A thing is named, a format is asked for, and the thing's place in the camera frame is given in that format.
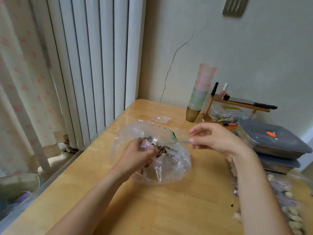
small plastic bag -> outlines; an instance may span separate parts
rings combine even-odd
[[[167,117],[167,116],[157,116],[157,115],[154,115],[154,116],[152,116],[152,118],[150,120],[153,120],[153,121],[165,124],[165,123],[167,123],[170,120],[170,118]]]
[[[184,135],[179,132],[179,134],[179,138],[188,137],[186,133]],[[143,151],[154,147],[153,142],[158,142],[158,148],[161,148],[165,143],[178,140],[173,131],[140,120],[125,126],[116,135],[111,147],[109,163],[114,165],[125,147],[135,138],[146,138],[141,144]],[[191,168],[189,151],[182,144],[171,144],[170,147],[163,149],[166,153],[155,157],[150,165],[131,175],[131,179],[145,185],[160,185],[182,180],[184,174]]]

wooden table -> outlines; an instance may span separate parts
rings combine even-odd
[[[187,132],[196,123],[188,122],[185,114],[184,109],[136,100],[4,234],[45,234],[106,175],[111,168],[108,164],[111,144],[116,133],[128,123],[166,115],[171,119],[159,125]],[[192,169],[181,182],[162,186],[125,182],[95,234],[242,234],[242,225],[233,218],[239,200],[233,194],[232,174],[225,157],[212,150],[190,149],[190,152]],[[294,184],[294,194],[305,205],[301,213],[307,234],[313,234],[310,190],[299,180]]]

lid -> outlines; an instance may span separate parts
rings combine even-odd
[[[260,160],[270,162],[270,163],[276,163],[282,166],[288,166],[288,167],[294,167],[294,168],[299,168],[301,166],[300,162],[298,160],[293,160],[293,159],[285,159],[285,158],[276,158],[272,157],[266,154],[262,153],[256,153]]]
[[[247,140],[254,145],[301,153],[312,152],[305,142],[282,126],[250,120],[239,120],[238,124]]]

pink patterned curtain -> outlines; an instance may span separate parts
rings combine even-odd
[[[49,171],[65,135],[28,0],[0,0],[0,176]]]

white wall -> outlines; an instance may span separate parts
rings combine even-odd
[[[147,0],[139,98],[160,102],[170,69],[162,103],[186,108],[199,64],[214,64],[218,92],[229,83],[231,96],[277,105],[258,119],[302,137],[313,126],[313,0],[249,0],[241,19],[223,17],[224,4]]]

